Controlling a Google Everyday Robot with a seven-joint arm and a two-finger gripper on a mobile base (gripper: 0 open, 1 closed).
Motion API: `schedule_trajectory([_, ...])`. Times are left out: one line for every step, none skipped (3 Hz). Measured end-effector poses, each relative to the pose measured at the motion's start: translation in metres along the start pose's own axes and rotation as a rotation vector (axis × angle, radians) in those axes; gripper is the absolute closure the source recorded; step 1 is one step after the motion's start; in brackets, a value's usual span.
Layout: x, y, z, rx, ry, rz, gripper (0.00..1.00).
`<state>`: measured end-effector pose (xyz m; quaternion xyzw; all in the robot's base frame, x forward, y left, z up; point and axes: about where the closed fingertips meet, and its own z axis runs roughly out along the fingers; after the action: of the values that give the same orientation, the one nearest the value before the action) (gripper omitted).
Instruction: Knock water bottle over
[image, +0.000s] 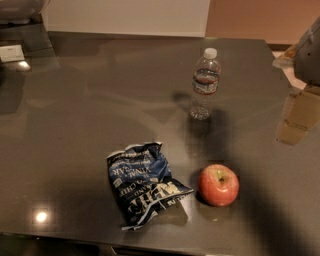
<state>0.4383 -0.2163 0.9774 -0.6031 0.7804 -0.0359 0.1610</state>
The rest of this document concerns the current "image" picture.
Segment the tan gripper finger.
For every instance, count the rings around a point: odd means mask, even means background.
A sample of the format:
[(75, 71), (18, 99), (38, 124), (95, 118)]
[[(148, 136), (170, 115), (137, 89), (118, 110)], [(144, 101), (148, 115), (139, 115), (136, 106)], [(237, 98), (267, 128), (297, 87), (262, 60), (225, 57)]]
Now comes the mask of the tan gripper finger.
[(307, 85), (291, 91), (285, 100), (276, 139), (287, 145), (298, 144), (320, 123), (320, 87)]

